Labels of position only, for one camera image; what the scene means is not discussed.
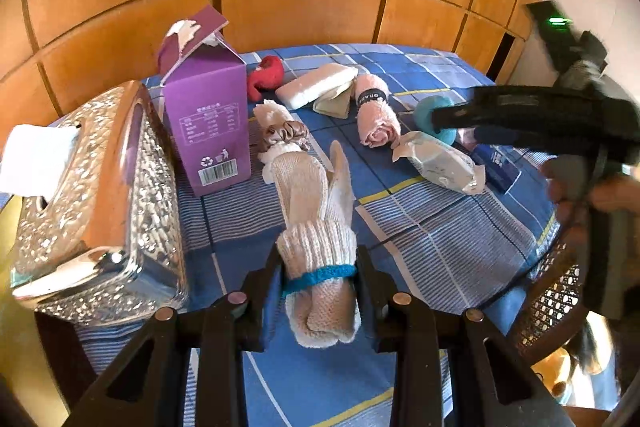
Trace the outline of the person's right hand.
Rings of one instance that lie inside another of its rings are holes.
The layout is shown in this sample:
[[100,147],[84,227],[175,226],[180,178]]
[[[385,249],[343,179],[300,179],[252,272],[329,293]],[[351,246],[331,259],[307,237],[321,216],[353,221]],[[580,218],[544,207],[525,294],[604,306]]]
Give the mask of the person's right hand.
[[[555,205],[555,216],[562,225],[570,222],[570,213],[573,204],[565,194],[565,185],[555,176],[554,168],[558,160],[547,160],[540,168],[542,174],[549,180],[548,195]],[[606,180],[597,183],[588,196],[589,204],[599,211],[613,212],[616,210],[628,210],[634,215],[634,249],[639,251],[639,181],[633,176],[616,174]],[[576,213],[573,223],[565,233],[565,243],[572,247],[579,247],[588,242],[586,231],[585,209]]]

